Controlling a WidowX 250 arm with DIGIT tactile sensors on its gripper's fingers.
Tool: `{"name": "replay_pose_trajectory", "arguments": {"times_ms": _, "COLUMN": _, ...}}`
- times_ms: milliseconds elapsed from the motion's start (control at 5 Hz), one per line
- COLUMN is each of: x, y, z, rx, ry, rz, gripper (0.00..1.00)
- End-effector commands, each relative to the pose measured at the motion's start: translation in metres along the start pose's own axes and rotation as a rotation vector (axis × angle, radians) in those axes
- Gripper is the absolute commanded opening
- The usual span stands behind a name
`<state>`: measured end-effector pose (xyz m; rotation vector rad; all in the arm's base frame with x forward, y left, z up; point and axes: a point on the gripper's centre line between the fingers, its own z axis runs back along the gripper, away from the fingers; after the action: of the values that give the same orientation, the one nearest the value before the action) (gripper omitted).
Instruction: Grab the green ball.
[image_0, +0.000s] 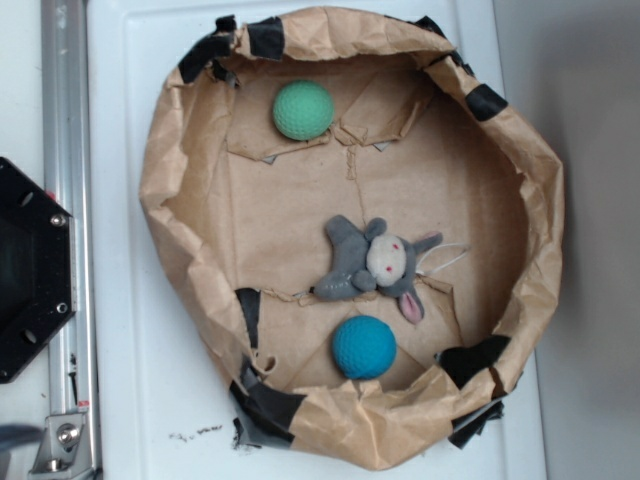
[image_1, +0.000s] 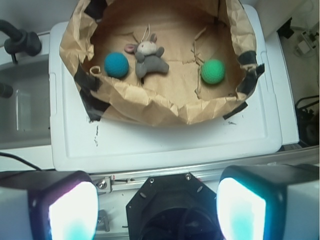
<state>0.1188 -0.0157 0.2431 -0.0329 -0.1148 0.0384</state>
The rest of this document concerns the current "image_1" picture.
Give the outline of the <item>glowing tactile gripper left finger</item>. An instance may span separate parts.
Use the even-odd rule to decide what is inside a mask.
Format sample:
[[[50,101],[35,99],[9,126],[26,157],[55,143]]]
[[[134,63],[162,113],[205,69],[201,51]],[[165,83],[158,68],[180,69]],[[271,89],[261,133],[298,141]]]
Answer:
[[[2,171],[2,240],[92,240],[98,191],[83,171]]]

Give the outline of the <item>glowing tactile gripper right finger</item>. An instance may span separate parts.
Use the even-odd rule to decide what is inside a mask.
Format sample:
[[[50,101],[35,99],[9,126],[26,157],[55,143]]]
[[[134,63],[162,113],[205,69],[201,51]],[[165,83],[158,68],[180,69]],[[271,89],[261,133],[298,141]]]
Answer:
[[[320,168],[228,166],[218,184],[216,210],[226,240],[318,240]]]

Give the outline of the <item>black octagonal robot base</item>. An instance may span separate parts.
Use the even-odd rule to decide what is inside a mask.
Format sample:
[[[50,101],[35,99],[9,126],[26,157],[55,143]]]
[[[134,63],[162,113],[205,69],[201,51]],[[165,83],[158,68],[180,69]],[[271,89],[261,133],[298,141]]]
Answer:
[[[222,240],[217,194],[198,179],[145,182],[126,205],[131,240]]]

